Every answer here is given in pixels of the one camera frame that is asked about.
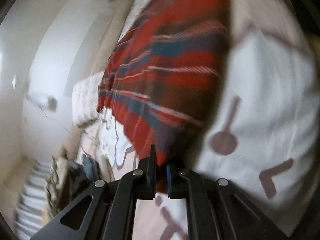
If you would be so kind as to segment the fluffy white pillow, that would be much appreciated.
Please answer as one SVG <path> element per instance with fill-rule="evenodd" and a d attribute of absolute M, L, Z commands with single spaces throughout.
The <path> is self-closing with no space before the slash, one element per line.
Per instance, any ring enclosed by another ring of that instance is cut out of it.
<path fill-rule="evenodd" d="M 73 86 L 72 92 L 72 122 L 74 126 L 82 126 L 95 120 L 99 114 L 98 87 L 104 72 L 91 75 Z"/>

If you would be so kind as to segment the red plaid tasselled scarf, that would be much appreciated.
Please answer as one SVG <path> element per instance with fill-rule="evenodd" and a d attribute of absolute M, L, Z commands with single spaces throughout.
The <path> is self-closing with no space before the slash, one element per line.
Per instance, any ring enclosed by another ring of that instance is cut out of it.
<path fill-rule="evenodd" d="M 116 45 L 97 109 L 123 125 L 139 158 L 182 166 L 203 130 L 229 49 L 230 0 L 150 0 Z"/>

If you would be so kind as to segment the white cartoon print bedsheet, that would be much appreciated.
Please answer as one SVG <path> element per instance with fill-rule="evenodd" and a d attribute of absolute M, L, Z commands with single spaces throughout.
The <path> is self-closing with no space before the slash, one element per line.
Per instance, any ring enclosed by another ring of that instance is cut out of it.
<path fill-rule="evenodd" d="M 183 163 L 207 179 L 231 181 L 289 238 L 318 183 L 313 54 L 283 0 L 229 5 L 229 49 L 217 98 Z M 126 171 L 127 150 L 136 150 L 112 112 L 100 112 L 105 155 Z"/>

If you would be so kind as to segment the pile of folded clothes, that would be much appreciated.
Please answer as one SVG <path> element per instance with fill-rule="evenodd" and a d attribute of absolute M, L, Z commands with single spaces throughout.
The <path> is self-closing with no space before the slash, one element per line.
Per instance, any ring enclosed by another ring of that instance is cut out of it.
<path fill-rule="evenodd" d="M 43 210 L 46 223 L 97 180 L 115 181 L 110 163 L 103 155 L 93 159 L 83 154 L 77 163 L 67 154 L 67 150 L 61 148 L 58 157 L 52 157 L 50 163 L 50 176 L 45 185 L 47 204 Z"/>

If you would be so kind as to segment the white wall air conditioner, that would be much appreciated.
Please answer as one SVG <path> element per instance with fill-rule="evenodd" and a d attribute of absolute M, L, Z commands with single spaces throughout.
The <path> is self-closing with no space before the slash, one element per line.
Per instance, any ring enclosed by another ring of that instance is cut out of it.
<path fill-rule="evenodd" d="M 43 93 L 28 93 L 26 99 L 41 110 L 56 111 L 57 100 L 53 96 Z"/>

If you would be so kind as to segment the beige upholstered headboard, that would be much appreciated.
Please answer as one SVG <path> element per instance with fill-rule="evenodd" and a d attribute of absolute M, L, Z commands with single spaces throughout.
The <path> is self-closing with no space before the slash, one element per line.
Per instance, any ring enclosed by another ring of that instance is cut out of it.
<path fill-rule="evenodd" d="M 113 0 L 113 15 L 111 22 L 99 42 L 98 49 L 93 53 L 86 66 L 85 77 L 83 79 L 105 71 L 109 58 L 118 43 L 133 1 L 134 0 Z M 69 159 L 75 159 L 77 157 L 82 134 L 84 133 L 85 128 L 91 125 L 95 120 L 82 126 L 74 126 L 72 124 L 71 131 L 61 147 L 64 147 L 67 150 Z"/>

